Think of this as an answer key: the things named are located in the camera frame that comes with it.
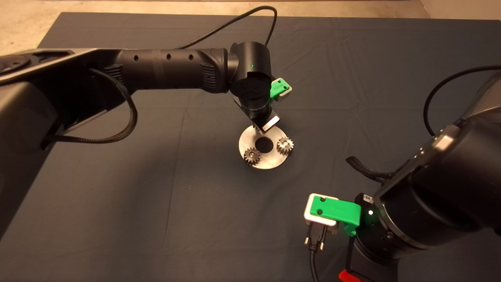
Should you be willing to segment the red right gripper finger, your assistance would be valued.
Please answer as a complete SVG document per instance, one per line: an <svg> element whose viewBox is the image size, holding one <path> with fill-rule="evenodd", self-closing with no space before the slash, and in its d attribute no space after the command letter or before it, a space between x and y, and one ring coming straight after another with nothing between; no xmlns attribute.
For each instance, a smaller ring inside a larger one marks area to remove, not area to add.
<svg viewBox="0 0 501 282"><path fill-rule="evenodd" d="M339 273L339 280L341 282L363 282L360 278L352 275L346 270L343 270Z"/></svg>

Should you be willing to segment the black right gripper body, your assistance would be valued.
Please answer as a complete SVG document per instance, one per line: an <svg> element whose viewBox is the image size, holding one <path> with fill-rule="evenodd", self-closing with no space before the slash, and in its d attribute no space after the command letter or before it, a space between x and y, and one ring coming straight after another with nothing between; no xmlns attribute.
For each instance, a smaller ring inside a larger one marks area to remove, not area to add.
<svg viewBox="0 0 501 282"><path fill-rule="evenodd" d="M345 270L364 282L398 281L398 260L387 260L372 255L357 237L351 237L348 241Z"/></svg>

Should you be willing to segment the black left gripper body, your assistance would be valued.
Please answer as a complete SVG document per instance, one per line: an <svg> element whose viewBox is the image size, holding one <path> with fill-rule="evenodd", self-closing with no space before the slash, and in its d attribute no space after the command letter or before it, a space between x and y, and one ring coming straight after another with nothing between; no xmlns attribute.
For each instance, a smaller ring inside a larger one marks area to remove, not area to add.
<svg viewBox="0 0 501 282"><path fill-rule="evenodd" d="M280 120L281 118L279 114L277 114L275 110L270 110L268 117L252 120L252 126L256 131L266 134L269 130L275 127Z"/></svg>

